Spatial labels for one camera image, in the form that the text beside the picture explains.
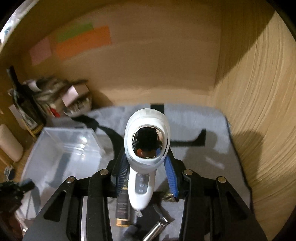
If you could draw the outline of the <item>white handheld massager device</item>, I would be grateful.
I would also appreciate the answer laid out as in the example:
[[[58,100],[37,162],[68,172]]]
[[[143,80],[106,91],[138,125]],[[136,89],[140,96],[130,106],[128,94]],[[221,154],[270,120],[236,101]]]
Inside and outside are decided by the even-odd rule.
[[[170,125],[160,111],[144,108],[129,118],[124,136],[128,197],[137,212],[144,210],[152,198],[156,172],[168,154],[170,142]]]

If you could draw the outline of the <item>white bowl of stones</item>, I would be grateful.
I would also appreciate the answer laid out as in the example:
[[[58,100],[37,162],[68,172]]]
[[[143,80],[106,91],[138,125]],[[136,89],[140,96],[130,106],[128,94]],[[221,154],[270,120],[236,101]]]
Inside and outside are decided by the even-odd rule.
[[[73,102],[69,107],[64,108],[63,112],[66,116],[75,118],[91,111],[91,108],[92,98],[85,97],[78,99],[76,102]]]

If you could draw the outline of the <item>small white cardboard box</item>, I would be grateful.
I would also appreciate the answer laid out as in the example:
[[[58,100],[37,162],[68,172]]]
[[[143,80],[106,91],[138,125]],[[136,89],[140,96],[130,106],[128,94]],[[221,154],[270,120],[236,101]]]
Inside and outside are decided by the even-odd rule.
[[[66,107],[70,106],[75,100],[89,93],[86,84],[72,85],[62,96],[62,101]]]

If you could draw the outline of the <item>stack of books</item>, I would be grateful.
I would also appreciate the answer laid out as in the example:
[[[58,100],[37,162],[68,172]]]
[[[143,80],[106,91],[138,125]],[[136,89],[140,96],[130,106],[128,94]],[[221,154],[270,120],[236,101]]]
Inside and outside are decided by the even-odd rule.
[[[47,117],[60,118],[65,107],[62,96],[69,89],[68,80],[55,77],[29,79],[24,82],[33,92],[33,97]]]

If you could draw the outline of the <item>dark wine bottle elephant label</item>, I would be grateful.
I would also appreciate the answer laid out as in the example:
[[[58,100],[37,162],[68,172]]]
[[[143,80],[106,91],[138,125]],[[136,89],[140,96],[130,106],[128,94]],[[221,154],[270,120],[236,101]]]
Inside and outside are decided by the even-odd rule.
[[[46,125],[46,118],[38,107],[32,90],[24,84],[21,84],[15,72],[14,66],[7,69],[8,76],[12,81],[12,98],[17,111],[22,116],[27,130],[32,136],[37,136]]]

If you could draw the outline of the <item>pink sticky note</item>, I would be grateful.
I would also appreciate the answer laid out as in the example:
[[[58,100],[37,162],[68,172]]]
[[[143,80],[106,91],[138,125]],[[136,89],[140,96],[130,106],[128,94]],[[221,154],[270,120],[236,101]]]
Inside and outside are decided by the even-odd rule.
[[[38,42],[34,47],[29,50],[31,62],[33,66],[42,63],[44,60],[52,56],[52,50],[48,37]]]

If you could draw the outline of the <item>orange sticky note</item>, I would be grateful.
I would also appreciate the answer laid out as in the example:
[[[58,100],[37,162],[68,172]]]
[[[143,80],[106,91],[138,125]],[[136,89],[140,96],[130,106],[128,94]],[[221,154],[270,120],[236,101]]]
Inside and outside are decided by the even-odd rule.
[[[94,28],[56,45],[56,54],[61,60],[74,57],[90,49],[107,46],[112,43],[108,26]]]

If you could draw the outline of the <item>black gold cylindrical tube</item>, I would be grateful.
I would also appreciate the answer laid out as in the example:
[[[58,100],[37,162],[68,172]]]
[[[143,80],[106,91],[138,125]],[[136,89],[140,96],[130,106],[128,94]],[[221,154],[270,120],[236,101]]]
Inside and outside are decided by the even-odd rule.
[[[123,187],[116,200],[116,225],[128,227],[130,225],[130,200],[128,197],[128,180],[125,179]]]

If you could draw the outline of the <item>grey felt mat black letters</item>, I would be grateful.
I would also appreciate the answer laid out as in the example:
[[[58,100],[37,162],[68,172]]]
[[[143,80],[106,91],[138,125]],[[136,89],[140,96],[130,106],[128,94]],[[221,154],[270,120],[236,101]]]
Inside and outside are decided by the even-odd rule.
[[[128,118],[143,105],[103,108],[73,120],[94,131],[102,130],[110,138],[114,157],[123,148],[123,133]],[[246,205],[253,209],[252,190],[234,148],[227,118],[213,108],[177,104],[151,104],[169,120],[172,153],[176,159],[203,177],[226,177]]]

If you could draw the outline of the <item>clear plastic storage bin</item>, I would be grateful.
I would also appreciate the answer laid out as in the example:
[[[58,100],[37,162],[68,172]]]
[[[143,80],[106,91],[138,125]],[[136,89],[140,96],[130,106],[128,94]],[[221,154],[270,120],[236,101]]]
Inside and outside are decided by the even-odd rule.
[[[35,187],[27,192],[16,218],[24,232],[69,177],[87,178],[98,171],[105,155],[103,145],[90,128],[43,128],[22,172],[21,182],[30,179]]]

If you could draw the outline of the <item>green sticky note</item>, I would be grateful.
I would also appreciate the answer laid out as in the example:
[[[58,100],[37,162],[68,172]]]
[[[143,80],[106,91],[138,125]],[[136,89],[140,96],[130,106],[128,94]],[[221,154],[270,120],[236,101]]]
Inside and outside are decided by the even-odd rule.
[[[91,30],[93,30],[93,25],[91,23],[72,25],[58,32],[56,34],[56,41],[57,43],[61,43]]]

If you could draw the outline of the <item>silver metal cylinder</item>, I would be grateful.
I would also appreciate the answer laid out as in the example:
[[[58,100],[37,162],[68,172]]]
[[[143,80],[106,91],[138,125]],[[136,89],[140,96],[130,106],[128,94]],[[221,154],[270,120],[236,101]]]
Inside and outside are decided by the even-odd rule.
[[[160,221],[158,221],[152,229],[145,235],[143,238],[143,241],[151,241],[154,240],[169,224],[169,221],[165,218],[162,217]]]

